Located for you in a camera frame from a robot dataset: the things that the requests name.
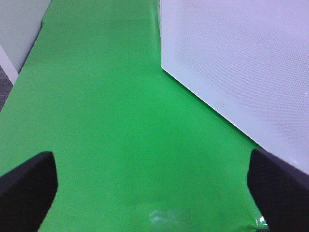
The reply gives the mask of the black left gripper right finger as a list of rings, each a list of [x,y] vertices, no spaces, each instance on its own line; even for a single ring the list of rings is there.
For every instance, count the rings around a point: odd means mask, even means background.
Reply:
[[[247,186],[272,232],[309,230],[309,176],[264,149],[253,149]]]

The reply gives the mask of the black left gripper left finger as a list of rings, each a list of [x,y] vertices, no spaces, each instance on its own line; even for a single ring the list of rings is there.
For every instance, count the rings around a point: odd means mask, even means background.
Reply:
[[[0,230],[37,232],[58,189],[54,154],[41,152],[0,177]]]

